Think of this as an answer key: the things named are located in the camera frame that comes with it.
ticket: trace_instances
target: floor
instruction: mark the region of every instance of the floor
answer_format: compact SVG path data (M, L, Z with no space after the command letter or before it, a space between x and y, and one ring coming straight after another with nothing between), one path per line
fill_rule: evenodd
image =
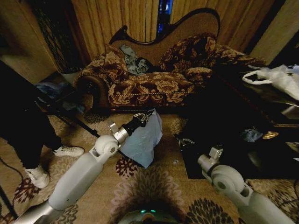
M118 126L127 123L131 114L113 114ZM66 145L84 147L88 152L96 137L80 127L70 127L55 116L49 116L57 135ZM149 168L136 166L120 154L110 158L102 173L75 204L69 207L55 223L93 224L117 223L128 211L150 206L164 209L182 223L243 224L236 207L219 194L207 180L188 179L175 133L179 133L186 119L178 115L161 115L163 137L155 148L154 162ZM88 124L100 135L109 134L105 121ZM77 158L55 157L44 148L41 163L50 173L50 184L44 189L34 187L27 178L14 150L0 139L0 185L14 205L18 215L30 206L39 204L51 195L59 178ZM296 199L293 180L247 180L256 191L271 199L277 206ZM294 221L299 218L297 203L286 203L281 209ZM13 218L1 201L0 224L12 223Z

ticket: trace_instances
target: plastic bag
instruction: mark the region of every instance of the plastic bag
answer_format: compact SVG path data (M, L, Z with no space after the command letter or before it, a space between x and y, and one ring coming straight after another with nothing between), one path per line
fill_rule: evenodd
M274 69L262 68L252 71L243 76L242 80L253 85L272 84L275 88L285 92L296 100L299 100L299 74L294 73L298 70L298 66L288 68L281 65ZM258 78L265 80L252 81L248 77L257 74Z
M126 139L121 152L147 168L154 160L154 147L162 137L162 120L156 110L145 127L137 128Z

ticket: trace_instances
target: light blue cloth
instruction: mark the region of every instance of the light blue cloth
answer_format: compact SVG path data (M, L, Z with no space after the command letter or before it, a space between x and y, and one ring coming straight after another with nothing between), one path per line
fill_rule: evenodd
M146 126L137 128L127 138L121 152L147 168L154 160L154 147L162 135L162 120L155 110Z

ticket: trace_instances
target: crumpled clothes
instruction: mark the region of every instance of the crumpled clothes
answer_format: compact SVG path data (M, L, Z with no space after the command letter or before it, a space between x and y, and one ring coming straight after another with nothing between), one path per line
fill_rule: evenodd
M59 84L43 82L36 84L36 87L51 99L56 99L68 85L68 82L60 82Z
M130 47L122 45L121 50L125 54L125 62L129 73L138 76L143 75L149 69L144 59L137 63L137 55Z
M160 67L152 65L147 59L143 57L137 58L137 55L132 48L126 45L122 45L120 48L125 54L125 62L129 73L139 76L154 71L162 71Z
M246 141L246 142L255 142L256 140L258 140L259 138L262 137L262 133L258 132L255 129L245 129L242 133L241 133L241 138Z

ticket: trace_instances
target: curtain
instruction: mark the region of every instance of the curtain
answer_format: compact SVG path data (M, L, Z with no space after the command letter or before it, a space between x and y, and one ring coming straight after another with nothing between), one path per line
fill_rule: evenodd
M93 59L123 26L137 41L156 37L159 0L72 0L83 38Z
M215 9L221 19L218 43L244 51L274 0L173 0L170 23L197 8Z

